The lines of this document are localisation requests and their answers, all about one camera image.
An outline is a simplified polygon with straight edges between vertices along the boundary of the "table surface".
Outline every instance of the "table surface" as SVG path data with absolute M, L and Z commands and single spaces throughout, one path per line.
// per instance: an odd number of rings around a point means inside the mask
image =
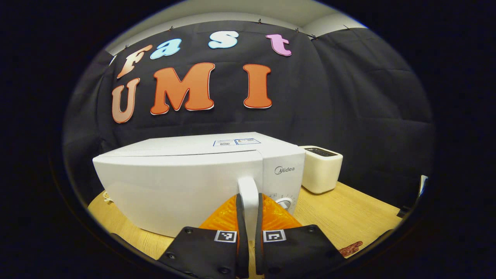
M 160 258 L 174 238 L 136 227 L 113 202 L 104 201 L 103 193 L 88 206 L 93 217 L 141 252 Z M 363 241 L 362 250 L 402 221 L 396 216 L 398 212 L 398 208 L 338 182 L 336 188 L 323 194 L 302 187 L 294 217 L 304 226 L 318 225 L 337 249 Z M 250 278 L 263 278 L 255 274 L 254 241 L 248 246 Z

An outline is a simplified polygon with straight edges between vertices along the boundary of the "foam letter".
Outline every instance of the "foam letter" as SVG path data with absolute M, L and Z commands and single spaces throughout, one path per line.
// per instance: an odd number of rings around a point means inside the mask
M 183 104 L 186 93 L 189 92 L 188 101 L 185 104 L 187 110 L 208 110 L 214 107 L 214 101 L 210 99 L 209 81 L 210 72 L 215 68 L 212 63 L 198 63 L 193 65 L 181 81 L 174 68 L 164 68 L 153 74 L 157 79 L 155 90 L 155 104 L 150 109 L 153 115 L 164 114 L 169 111 L 165 103 L 165 96 L 178 111 Z
M 270 39 L 272 49 L 280 55 L 290 56 L 291 51 L 284 48 L 284 44 L 289 44 L 289 41 L 283 39 L 279 34 L 267 35 L 266 38 Z
M 117 75 L 117 78 L 121 78 L 123 75 L 132 71 L 132 69 L 134 69 L 134 66 L 132 64 L 138 63 L 141 60 L 141 58 L 143 58 L 143 55 L 145 55 L 144 52 L 149 51 L 151 49 L 152 49 L 152 45 L 149 45 L 138 50 L 137 52 L 131 53 L 128 57 L 126 57 L 123 70 Z
M 121 111 L 121 94 L 124 85 L 119 85 L 112 90 L 112 117 L 115 122 L 124 123 L 131 118 L 134 111 L 134 97 L 138 83 L 139 78 L 132 79 L 127 83 L 127 107 L 125 111 Z
M 272 106 L 267 97 L 267 74 L 270 68 L 264 65 L 247 64 L 243 69 L 248 73 L 248 98 L 244 104 L 247 108 L 266 109 Z
M 211 49 L 228 49 L 238 43 L 236 38 L 239 34 L 236 31 L 217 31 L 210 35 L 212 42 L 208 43 Z
M 179 44 L 181 43 L 181 39 L 172 39 L 167 42 L 160 44 L 157 47 L 157 50 L 150 55 L 150 59 L 158 59 L 162 56 L 170 56 L 176 52 L 178 52 L 181 48 Z

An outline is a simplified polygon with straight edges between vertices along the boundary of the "midea logo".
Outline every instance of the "midea logo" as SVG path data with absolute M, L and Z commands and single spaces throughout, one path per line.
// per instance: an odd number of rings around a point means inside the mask
M 281 166 L 278 166 L 274 169 L 274 173 L 275 174 L 281 174 L 283 172 L 288 172 L 288 171 L 292 171 L 292 170 L 295 170 L 295 168 L 283 168 Z

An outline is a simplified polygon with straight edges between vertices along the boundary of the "blue letter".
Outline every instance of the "blue letter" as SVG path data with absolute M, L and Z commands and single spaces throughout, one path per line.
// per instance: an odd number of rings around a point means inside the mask
M 238 43 L 236 38 L 239 34 L 236 31 L 217 31 L 210 35 L 212 42 L 208 43 L 211 49 L 228 49 Z
M 157 59 L 162 56 L 172 55 L 180 50 L 179 44 L 181 39 L 172 39 L 165 43 L 160 44 L 157 50 L 150 55 L 150 59 Z

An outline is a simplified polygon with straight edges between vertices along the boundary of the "orange letter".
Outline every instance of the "orange letter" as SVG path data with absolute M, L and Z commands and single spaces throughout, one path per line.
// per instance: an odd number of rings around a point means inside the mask
M 141 58 L 143 58 L 143 55 L 145 55 L 145 51 L 149 51 L 151 49 L 152 49 L 152 45 L 149 45 L 138 50 L 135 53 L 131 53 L 128 57 L 126 57 L 123 70 L 117 75 L 117 78 L 121 78 L 123 75 L 132 71 L 132 69 L 134 69 L 134 66 L 132 64 L 138 63 L 141 60 Z
M 127 108 L 121 111 L 121 93 L 124 85 L 117 86 L 112 91 L 112 117 L 117 123 L 124 123 L 128 121 L 134 111 L 134 96 L 136 95 L 136 86 L 139 83 L 139 78 L 130 80 L 127 83 Z
M 267 74 L 270 68 L 264 65 L 247 64 L 243 69 L 248 73 L 248 98 L 244 104 L 247 108 L 266 109 L 272 106 L 267 97 Z
M 186 93 L 189 91 L 188 101 L 185 104 L 187 110 L 208 110 L 214 107 L 214 101 L 210 99 L 209 80 L 210 72 L 215 68 L 212 63 L 198 63 L 193 65 L 181 81 L 174 68 L 165 68 L 155 72 L 153 76 L 157 79 L 155 90 L 155 105 L 150 112 L 153 115 L 164 114 L 169 111 L 165 103 L 165 95 L 174 108 L 178 111 L 183 104 Z

